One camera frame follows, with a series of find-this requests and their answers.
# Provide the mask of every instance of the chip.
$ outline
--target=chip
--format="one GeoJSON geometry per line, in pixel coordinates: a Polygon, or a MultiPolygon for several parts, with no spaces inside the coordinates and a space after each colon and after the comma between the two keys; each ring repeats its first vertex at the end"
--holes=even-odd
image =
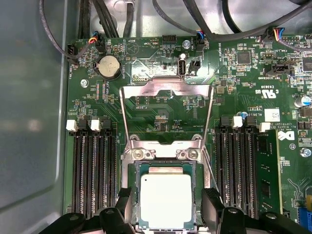
{"type": "Polygon", "coordinates": [[[216,103],[223,103],[225,101],[224,97],[216,97],[215,98],[216,103]]]}
{"type": "Polygon", "coordinates": [[[303,58],[302,67],[305,72],[312,72],[312,58],[303,58]]]}
{"type": "Polygon", "coordinates": [[[238,64],[250,64],[250,52],[242,51],[237,53],[238,64]]]}
{"type": "Polygon", "coordinates": [[[270,183],[265,180],[261,180],[261,193],[268,198],[271,197],[270,183]]]}

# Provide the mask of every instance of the white slot latch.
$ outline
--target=white slot latch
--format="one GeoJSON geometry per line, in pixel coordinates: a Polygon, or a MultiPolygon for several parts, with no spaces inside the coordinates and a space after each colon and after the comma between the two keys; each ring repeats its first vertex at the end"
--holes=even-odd
{"type": "Polygon", "coordinates": [[[241,126],[243,126],[242,116],[233,116],[231,126],[232,126],[232,128],[240,128],[241,126]]]}
{"type": "Polygon", "coordinates": [[[259,125],[259,132],[264,133],[267,130],[270,130],[270,125],[271,125],[270,122],[260,123],[260,125],[259,125]]]}
{"type": "Polygon", "coordinates": [[[66,129],[70,132],[77,132],[78,131],[78,126],[76,120],[69,119],[66,122],[66,129]]]}
{"type": "Polygon", "coordinates": [[[101,131],[101,122],[99,121],[99,119],[91,120],[91,130],[95,132],[101,131]]]}

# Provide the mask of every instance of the screw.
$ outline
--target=screw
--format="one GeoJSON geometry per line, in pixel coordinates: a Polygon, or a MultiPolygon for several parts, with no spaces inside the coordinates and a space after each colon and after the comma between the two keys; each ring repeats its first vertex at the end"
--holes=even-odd
{"type": "Polygon", "coordinates": [[[270,218],[270,219],[276,219],[277,218],[274,214],[271,214],[271,213],[267,213],[265,216],[267,218],[270,218]]]}
{"type": "Polygon", "coordinates": [[[140,160],[143,158],[143,151],[141,150],[135,150],[133,152],[133,157],[136,159],[136,160],[140,160]]]}
{"type": "Polygon", "coordinates": [[[237,213],[237,209],[230,208],[230,209],[229,209],[229,212],[232,213],[232,214],[236,214],[236,213],[237,213]]]}
{"type": "Polygon", "coordinates": [[[77,215],[73,215],[69,218],[70,221],[74,221],[74,220],[77,220],[79,219],[79,217],[77,215]]]}
{"type": "Polygon", "coordinates": [[[197,159],[198,157],[198,153],[196,150],[190,150],[189,155],[190,155],[190,159],[197,159]]]}
{"type": "Polygon", "coordinates": [[[82,88],[86,88],[86,87],[88,87],[88,85],[89,85],[89,81],[86,80],[86,79],[82,79],[82,80],[80,81],[80,85],[82,86],[82,88]]]}
{"type": "Polygon", "coordinates": [[[308,149],[308,148],[302,148],[300,150],[300,154],[303,157],[310,157],[312,155],[312,151],[310,149],[308,149]]]}
{"type": "Polygon", "coordinates": [[[189,49],[191,47],[191,42],[189,40],[185,40],[182,42],[182,46],[184,49],[189,49]]]}

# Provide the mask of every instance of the cable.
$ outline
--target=cable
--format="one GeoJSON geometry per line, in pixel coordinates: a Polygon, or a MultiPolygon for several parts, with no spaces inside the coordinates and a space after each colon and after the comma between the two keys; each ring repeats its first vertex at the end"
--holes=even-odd
{"type": "Polygon", "coordinates": [[[188,11],[190,12],[190,14],[192,15],[192,17],[194,18],[194,20],[196,21],[196,23],[198,24],[198,26],[204,31],[207,38],[210,40],[219,41],[219,42],[238,40],[238,39],[242,39],[245,37],[261,35],[265,32],[265,30],[268,27],[281,25],[312,6],[312,0],[310,0],[309,2],[303,4],[302,6],[299,6],[298,8],[289,12],[288,14],[282,16],[281,18],[278,18],[261,27],[258,27],[258,28],[255,28],[246,32],[236,33],[236,34],[220,35],[220,34],[214,34],[211,32],[203,16],[201,15],[195,3],[195,0],[183,0],[183,2],[185,6],[187,7],[188,11]]]}
{"type": "Polygon", "coordinates": [[[90,2],[85,0],[83,3],[83,38],[90,37],[90,11],[90,2]]]}
{"type": "Polygon", "coordinates": [[[127,4],[127,20],[125,24],[125,28],[123,29],[123,37],[124,38],[129,38],[131,29],[132,29],[132,24],[133,24],[133,17],[134,17],[134,8],[132,3],[127,4]]]}
{"type": "Polygon", "coordinates": [[[108,23],[108,26],[109,28],[111,29],[111,32],[112,32],[112,35],[114,38],[119,38],[119,35],[118,35],[118,32],[117,32],[117,29],[115,27],[115,24],[113,22],[113,18],[112,18],[112,15],[111,13],[109,12],[105,2],[103,0],[97,0],[97,2],[99,3],[101,9],[102,9],[102,12],[107,20],[107,23],[108,23]]]}
{"type": "Polygon", "coordinates": [[[293,50],[296,50],[296,51],[312,51],[312,48],[295,47],[295,46],[293,46],[293,45],[290,45],[290,44],[286,43],[286,42],[283,41],[282,39],[280,39],[280,40],[278,41],[278,43],[280,43],[280,44],[282,44],[282,45],[284,45],[284,46],[286,46],[286,47],[288,47],[288,48],[291,48],[291,49],[293,49],[293,50]]]}
{"type": "Polygon", "coordinates": [[[173,19],[171,19],[169,16],[166,15],[166,13],[160,8],[158,5],[157,0],[152,0],[153,6],[156,10],[156,12],[159,14],[160,17],[162,17],[165,21],[167,21],[169,24],[173,25],[174,27],[177,27],[178,29],[183,30],[184,32],[190,33],[192,35],[196,34],[196,30],[189,29],[187,27],[182,26],[181,24],[175,22],[173,19]]]}
{"type": "Polygon", "coordinates": [[[213,38],[214,38],[213,33],[210,30],[210,28],[207,26],[205,19],[201,15],[201,13],[200,13],[197,5],[196,5],[195,0],[183,0],[183,2],[184,2],[184,5],[186,6],[186,8],[188,9],[188,11],[190,12],[191,16],[193,17],[193,19],[195,20],[195,22],[200,27],[200,29],[204,31],[207,38],[213,40],[213,38]]]}
{"type": "Polygon", "coordinates": [[[42,22],[42,26],[49,38],[49,40],[52,42],[53,46],[63,55],[65,55],[66,57],[70,58],[70,59],[78,59],[80,58],[91,46],[90,43],[86,44],[82,50],[77,54],[77,55],[70,55],[67,52],[65,52],[64,50],[62,50],[62,48],[59,46],[59,44],[55,41],[51,30],[49,28],[49,25],[47,23],[47,19],[45,18],[45,14],[44,14],[44,0],[39,0],[39,15],[40,15],[40,19],[42,22]]]}
{"type": "Polygon", "coordinates": [[[222,1],[222,12],[226,23],[234,33],[240,33],[241,30],[237,27],[237,25],[235,24],[234,20],[231,17],[229,9],[229,0],[221,0],[221,1],[222,1]]]}
{"type": "Polygon", "coordinates": [[[101,22],[101,25],[104,29],[104,32],[105,32],[105,35],[108,37],[108,38],[112,38],[113,35],[112,35],[112,32],[111,32],[111,29],[110,27],[108,26],[108,23],[106,21],[106,18],[105,18],[105,15],[104,13],[102,12],[102,9],[101,9],[101,6],[100,4],[98,3],[97,0],[92,0],[93,2],[93,5],[97,11],[97,14],[98,14],[98,17],[99,17],[99,20],[101,22]]]}

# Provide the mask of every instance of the black connector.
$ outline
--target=black connector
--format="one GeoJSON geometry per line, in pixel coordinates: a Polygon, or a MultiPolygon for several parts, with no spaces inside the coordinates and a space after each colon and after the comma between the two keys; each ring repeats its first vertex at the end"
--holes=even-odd
{"type": "Polygon", "coordinates": [[[190,62],[189,73],[190,75],[196,76],[197,71],[200,68],[200,60],[192,60],[190,62]]]}
{"type": "Polygon", "coordinates": [[[97,41],[95,42],[95,46],[99,53],[106,53],[105,40],[101,34],[97,34],[97,41]]]}
{"type": "MultiPolygon", "coordinates": [[[[78,54],[78,48],[73,44],[67,44],[67,53],[70,55],[78,54]]],[[[79,65],[78,59],[67,58],[67,61],[72,65],[79,65]]]]}
{"type": "Polygon", "coordinates": [[[196,35],[196,51],[203,51],[205,48],[205,39],[202,39],[197,33],[196,35]]]}
{"type": "Polygon", "coordinates": [[[264,34],[260,36],[260,42],[270,42],[275,41],[273,28],[268,28],[265,30],[264,34]]]}
{"type": "Polygon", "coordinates": [[[184,76],[186,74],[186,63],[183,59],[177,62],[177,74],[178,76],[184,76]]]}
{"type": "Polygon", "coordinates": [[[163,45],[175,45],[176,35],[162,35],[162,44],[163,45]]]}

